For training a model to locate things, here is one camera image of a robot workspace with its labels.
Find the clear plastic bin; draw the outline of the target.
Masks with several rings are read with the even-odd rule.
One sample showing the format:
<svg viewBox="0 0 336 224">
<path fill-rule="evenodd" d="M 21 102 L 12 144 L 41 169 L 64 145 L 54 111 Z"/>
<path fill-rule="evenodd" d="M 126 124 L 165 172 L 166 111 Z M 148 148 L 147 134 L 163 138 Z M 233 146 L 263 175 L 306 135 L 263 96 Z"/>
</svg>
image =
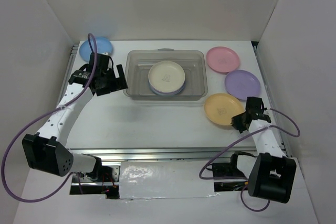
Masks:
<svg viewBox="0 0 336 224">
<path fill-rule="evenodd" d="M 160 61 L 179 64 L 185 72 L 184 90 L 174 96 L 157 95 L 149 87 L 148 74 Z M 140 101 L 198 101 L 207 95 L 207 77 L 204 55 L 197 50 L 133 50 L 126 63 L 128 88 L 124 94 Z"/>
</svg>

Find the orange plastic plate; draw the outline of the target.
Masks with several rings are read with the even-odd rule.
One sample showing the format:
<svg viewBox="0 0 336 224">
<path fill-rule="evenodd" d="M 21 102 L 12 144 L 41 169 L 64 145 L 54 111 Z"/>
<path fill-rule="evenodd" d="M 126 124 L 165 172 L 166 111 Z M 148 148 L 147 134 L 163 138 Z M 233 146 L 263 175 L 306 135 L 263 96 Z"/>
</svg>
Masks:
<svg viewBox="0 0 336 224">
<path fill-rule="evenodd" d="M 242 103 L 227 93 L 210 95 L 203 105 L 206 117 L 219 126 L 231 126 L 232 118 L 242 114 L 245 110 Z"/>
</svg>

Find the pink plastic plate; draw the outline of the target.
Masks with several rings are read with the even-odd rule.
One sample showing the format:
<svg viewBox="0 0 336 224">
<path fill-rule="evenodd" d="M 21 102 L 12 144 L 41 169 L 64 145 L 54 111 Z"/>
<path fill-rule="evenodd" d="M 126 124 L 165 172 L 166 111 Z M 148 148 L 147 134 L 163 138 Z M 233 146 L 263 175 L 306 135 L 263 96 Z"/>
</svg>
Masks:
<svg viewBox="0 0 336 224">
<path fill-rule="evenodd" d="M 219 73 L 229 73 L 238 69 L 240 58 L 238 54 L 228 47 L 214 47 L 206 54 L 208 66 Z"/>
</svg>

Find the white watermelon pattern plate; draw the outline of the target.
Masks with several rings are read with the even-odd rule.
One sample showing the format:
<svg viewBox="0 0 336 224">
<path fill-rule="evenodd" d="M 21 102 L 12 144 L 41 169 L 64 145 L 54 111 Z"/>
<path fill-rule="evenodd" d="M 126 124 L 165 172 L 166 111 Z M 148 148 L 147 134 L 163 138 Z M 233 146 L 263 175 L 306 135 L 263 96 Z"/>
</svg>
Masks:
<svg viewBox="0 0 336 224">
<path fill-rule="evenodd" d="M 165 97 L 170 97 L 170 96 L 174 96 L 174 95 L 177 95 L 177 94 L 181 93 L 184 90 L 184 86 L 181 86 L 180 89 L 178 89 L 176 91 L 173 91 L 173 92 L 161 92 L 161 91 L 158 91 L 157 89 L 155 89 L 152 86 L 150 86 L 150 89 L 151 89 L 152 92 L 154 92 L 157 95 L 161 95 L 161 96 L 165 96 Z"/>
</svg>

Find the blue plastic plate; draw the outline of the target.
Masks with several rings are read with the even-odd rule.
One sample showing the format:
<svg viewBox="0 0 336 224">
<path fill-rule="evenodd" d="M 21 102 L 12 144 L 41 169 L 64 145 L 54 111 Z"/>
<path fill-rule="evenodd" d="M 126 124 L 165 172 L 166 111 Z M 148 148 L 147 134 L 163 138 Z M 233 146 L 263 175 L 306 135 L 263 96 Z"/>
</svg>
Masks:
<svg viewBox="0 0 336 224">
<path fill-rule="evenodd" d="M 94 43 L 92 40 L 91 46 L 89 42 L 86 40 L 80 47 L 79 47 L 79 55 L 85 62 L 89 62 L 92 50 L 94 49 Z M 105 54 L 108 56 L 112 55 L 113 52 L 113 45 L 112 43 L 104 38 L 104 37 L 96 37 L 96 44 L 97 44 L 97 53 Z"/>
</svg>

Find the cream plastic plate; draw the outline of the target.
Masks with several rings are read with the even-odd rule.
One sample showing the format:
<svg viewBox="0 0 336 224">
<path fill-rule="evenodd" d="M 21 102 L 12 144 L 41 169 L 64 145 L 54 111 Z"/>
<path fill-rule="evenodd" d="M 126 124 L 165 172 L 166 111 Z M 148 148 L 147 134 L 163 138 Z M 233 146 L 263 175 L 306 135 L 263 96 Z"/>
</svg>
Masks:
<svg viewBox="0 0 336 224">
<path fill-rule="evenodd" d="M 185 72 L 175 62 L 160 61 L 149 70 L 148 81 L 160 91 L 171 92 L 178 90 L 185 83 Z"/>
</svg>

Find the white front cover panel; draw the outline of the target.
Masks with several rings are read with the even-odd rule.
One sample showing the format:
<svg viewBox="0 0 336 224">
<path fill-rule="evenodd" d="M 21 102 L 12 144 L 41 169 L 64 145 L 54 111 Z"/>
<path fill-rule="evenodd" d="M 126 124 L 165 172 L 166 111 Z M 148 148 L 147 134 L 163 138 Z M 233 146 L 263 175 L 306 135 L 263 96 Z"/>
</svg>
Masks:
<svg viewBox="0 0 336 224">
<path fill-rule="evenodd" d="M 123 162 L 121 199 L 206 198 L 215 195 L 214 182 L 202 180 L 203 161 Z"/>
</svg>

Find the purple plastic plate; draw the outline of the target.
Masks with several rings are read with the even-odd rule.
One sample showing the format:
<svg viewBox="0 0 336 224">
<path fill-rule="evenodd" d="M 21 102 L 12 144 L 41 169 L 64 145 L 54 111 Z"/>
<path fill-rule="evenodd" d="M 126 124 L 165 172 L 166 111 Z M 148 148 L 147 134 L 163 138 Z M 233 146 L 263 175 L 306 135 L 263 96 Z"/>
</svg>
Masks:
<svg viewBox="0 0 336 224">
<path fill-rule="evenodd" d="M 153 85 L 151 85 L 149 83 L 149 87 L 150 89 L 155 93 L 155 94 L 158 94 L 158 95 L 176 95 L 178 93 L 180 93 L 184 87 L 185 87 L 185 84 L 183 84 L 178 90 L 175 90 L 175 91 L 171 91 L 171 92 L 164 92 L 164 91 L 160 91 L 158 89 L 156 89 Z"/>
<path fill-rule="evenodd" d="M 249 71 L 234 70 L 224 79 L 225 90 L 239 100 L 258 97 L 261 94 L 259 79 Z"/>
</svg>

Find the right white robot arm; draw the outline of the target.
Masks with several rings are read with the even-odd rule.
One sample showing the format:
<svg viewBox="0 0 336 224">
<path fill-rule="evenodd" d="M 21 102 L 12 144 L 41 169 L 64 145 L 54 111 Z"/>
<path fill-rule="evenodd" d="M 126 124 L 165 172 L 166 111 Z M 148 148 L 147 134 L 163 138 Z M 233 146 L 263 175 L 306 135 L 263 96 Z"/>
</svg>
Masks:
<svg viewBox="0 0 336 224">
<path fill-rule="evenodd" d="M 278 144 L 273 125 L 263 100 L 248 97 L 245 112 L 232 118 L 232 126 L 239 132 L 248 131 L 258 156 L 248 174 L 247 191 L 250 196 L 280 203 L 290 199 L 296 173 L 296 162 L 287 157 Z"/>
</svg>

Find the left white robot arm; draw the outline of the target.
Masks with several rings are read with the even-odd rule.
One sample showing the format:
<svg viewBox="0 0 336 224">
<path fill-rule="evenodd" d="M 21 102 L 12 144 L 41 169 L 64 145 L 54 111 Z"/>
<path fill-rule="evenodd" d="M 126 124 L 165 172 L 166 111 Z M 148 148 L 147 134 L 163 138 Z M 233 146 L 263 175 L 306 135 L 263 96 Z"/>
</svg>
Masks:
<svg viewBox="0 0 336 224">
<path fill-rule="evenodd" d="M 74 71 L 47 122 L 34 134 L 22 140 L 28 166 L 60 177 L 82 173 L 91 181 L 99 181 L 106 167 L 102 160 L 89 154 L 74 154 L 66 148 L 68 136 L 83 108 L 94 96 L 127 89 L 121 64 L 114 65 L 110 56 L 91 54 L 89 63 Z"/>
</svg>

